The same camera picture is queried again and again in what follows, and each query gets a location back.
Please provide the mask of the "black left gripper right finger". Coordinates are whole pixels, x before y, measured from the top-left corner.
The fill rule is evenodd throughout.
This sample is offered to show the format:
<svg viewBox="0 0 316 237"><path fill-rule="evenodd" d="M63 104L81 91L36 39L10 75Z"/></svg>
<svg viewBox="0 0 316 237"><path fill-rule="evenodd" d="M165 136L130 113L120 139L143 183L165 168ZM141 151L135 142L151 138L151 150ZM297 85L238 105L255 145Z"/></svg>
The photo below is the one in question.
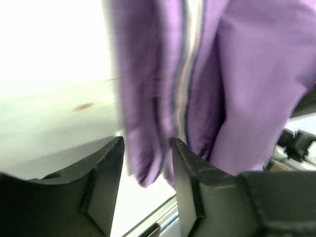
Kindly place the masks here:
<svg viewBox="0 0 316 237"><path fill-rule="evenodd" d="M314 171L254 171L232 176L172 140L183 237L313 237Z"/></svg>

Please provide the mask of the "purple trousers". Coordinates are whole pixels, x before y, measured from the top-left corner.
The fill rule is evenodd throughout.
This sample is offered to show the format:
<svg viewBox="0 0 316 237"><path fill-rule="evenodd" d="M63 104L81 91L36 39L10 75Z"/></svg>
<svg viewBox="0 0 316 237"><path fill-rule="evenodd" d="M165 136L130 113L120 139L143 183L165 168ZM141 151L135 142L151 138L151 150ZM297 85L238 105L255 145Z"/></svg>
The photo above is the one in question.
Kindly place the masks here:
<svg viewBox="0 0 316 237"><path fill-rule="evenodd" d="M316 82L313 0L113 0L129 167L174 185L171 139L261 170Z"/></svg>

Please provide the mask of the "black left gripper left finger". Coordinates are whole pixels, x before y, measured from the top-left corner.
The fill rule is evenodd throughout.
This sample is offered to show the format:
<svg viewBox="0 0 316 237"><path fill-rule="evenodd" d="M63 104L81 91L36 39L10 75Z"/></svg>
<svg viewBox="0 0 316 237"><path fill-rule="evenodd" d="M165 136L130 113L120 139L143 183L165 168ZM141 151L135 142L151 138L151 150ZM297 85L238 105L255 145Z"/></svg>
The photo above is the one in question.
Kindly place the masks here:
<svg viewBox="0 0 316 237"><path fill-rule="evenodd" d="M42 179L0 175L3 237L108 237L123 165L124 139Z"/></svg>

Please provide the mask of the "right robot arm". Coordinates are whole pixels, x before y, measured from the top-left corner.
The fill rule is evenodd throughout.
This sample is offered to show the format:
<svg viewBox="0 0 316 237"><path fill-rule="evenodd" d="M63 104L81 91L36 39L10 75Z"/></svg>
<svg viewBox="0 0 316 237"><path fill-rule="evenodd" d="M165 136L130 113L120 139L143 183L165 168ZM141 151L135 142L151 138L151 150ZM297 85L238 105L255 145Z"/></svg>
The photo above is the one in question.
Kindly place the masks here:
<svg viewBox="0 0 316 237"><path fill-rule="evenodd" d="M309 149L316 145L316 135L303 131L291 131L285 128L275 146L264 170L312 170L316 169L316 160L311 158Z"/></svg>

